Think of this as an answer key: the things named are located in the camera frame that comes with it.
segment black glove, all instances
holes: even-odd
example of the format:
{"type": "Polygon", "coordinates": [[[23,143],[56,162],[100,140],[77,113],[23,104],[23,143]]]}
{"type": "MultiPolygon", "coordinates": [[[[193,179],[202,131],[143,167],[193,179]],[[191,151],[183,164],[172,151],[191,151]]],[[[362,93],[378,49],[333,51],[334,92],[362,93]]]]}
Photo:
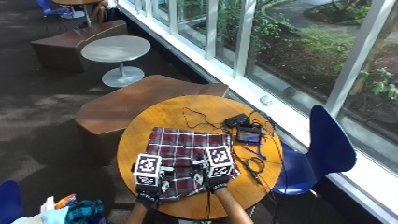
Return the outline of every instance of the black glove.
{"type": "Polygon", "coordinates": [[[160,199],[160,190],[137,185],[137,202],[141,203],[148,209],[160,199]]]}
{"type": "Polygon", "coordinates": [[[214,194],[218,189],[226,188],[226,183],[229,182],[229,176],[220,176],[210,178],[208,182],[208,190],[214,194]]]}

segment white cube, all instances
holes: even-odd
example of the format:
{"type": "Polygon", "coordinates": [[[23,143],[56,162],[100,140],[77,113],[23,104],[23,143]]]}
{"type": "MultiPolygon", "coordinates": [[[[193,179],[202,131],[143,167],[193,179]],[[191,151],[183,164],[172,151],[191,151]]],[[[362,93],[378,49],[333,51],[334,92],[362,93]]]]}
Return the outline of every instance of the white cube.
{"type": "Polygon", "coordinates": [[[160,184],[161,156],[140,154],[135,167],[137,185],[157,186],[160,184]]]}
{"type": "Polygon", "coordinates": [[[208,177],[226,176],[234,168],[230,148],[226,146],[208,147],[205,149],[205,160],[208,163],[208,177]]]}

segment table top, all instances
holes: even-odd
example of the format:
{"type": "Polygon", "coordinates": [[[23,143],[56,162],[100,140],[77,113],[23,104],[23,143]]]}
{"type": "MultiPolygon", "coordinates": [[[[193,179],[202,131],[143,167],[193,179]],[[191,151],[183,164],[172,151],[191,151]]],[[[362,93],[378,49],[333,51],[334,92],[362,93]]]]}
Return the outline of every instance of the table top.
{"type": "Polygon", "coordinates": [[[52,0],[55,3],[60,5],[85,5],[85,4],[92,4],[96,2],[100,2],[101,0],[52,0]]]}
{"type": "MultiPolygon", "coordinates": [[[[117,152],[117,163],[124,183],[131,191],[136,192],[136,181],[131,172],[132,164],[137,161],[140,153],[145,152],[148,138],[155,127],[189,129],[191,126],[205,122],[204,116],[187,111],[189,109],[202,113],[210,123],[221,123],[225,119],[237,114],[249,115],[253,109],[242,103],[230,99],[210,95],[187,95],[151,106],[129,123],[120,141],[117,152]]],[[[265,123],[266,130],[273,132],[272,125],[257,113],[250,116],[250,120],[257,119],[265,123]]],[[[200,125],[195,128],[197,132],[222,133],[221,129],[210,125],[200,125]]],[[[241,147],[241,143],[234,141],[234,152],[244,159],[252,158],[256,154],[241,147]]],[[[261,152],[268,157],[265,161],[265,171],[260,174],[265,189],[257,184],[250,174],[244,169],[242,164],[237,161],[241,175],[236,180],[228,183],[228,189],[232,192],[237,202],[244,209],[252,207],[266,196],[268,191],[273,188],[281,172],[281,143],[278,136],[272,137],[266,134],[266,141],[261,146],[261,152]]],[[[210,196],[210,219],[226,217],[221,203],[214,195],[210,196]]],[[[163,203],[160,211],[172,217],[202,220],[205,216],[208,198],[206,193],[185,197],[175,202],[163,203]]]]}
{"type": "Polygon", "coordinates": [[[117,35],[85,45],[83,56],[100,63],[121,63],[141,57],[149,50],[148,40],[132,35],[117,35]]]}

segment human arm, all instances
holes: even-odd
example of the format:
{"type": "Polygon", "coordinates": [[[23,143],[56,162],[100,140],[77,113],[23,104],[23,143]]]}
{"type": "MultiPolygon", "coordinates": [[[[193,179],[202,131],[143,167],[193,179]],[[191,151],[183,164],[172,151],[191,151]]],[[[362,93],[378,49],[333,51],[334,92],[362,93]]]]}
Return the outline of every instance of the human arm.
{"type": "Polygon", "coordinates": [[[141,186],[137,186],[137,200],[133,210],[129,214],[125,224],[143,224],[148,209],[157,202],[159,197],[155,191],[151,191],[151,188],[143,189],[141,186]]]}
{"type": "Polygon", "coordinates": [[[214,191],[216,196],[222,204],[224,210],[230,218],[232,223],[234,224],[253,224],[245,210],[237,203],[233,195],[226,188],[220,188],[214,191]]]}
{"type": "Polygon", "coordinates": [[[136,203],[125,224],[143,224],[147,211],[148,208],[141,203],[136,203]]]}

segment power adapter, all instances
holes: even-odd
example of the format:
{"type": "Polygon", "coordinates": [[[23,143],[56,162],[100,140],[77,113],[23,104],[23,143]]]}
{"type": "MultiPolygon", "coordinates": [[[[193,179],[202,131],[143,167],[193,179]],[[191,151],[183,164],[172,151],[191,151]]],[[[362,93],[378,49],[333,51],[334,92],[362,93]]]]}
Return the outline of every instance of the power adapter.
{"type": "Polygon", "coordinates": [[[249,117],[245,114],[238,114],[224,121],[224,124],[229,128],[236,128],[238,125],[245,125],[249,123],[249,117]]]}

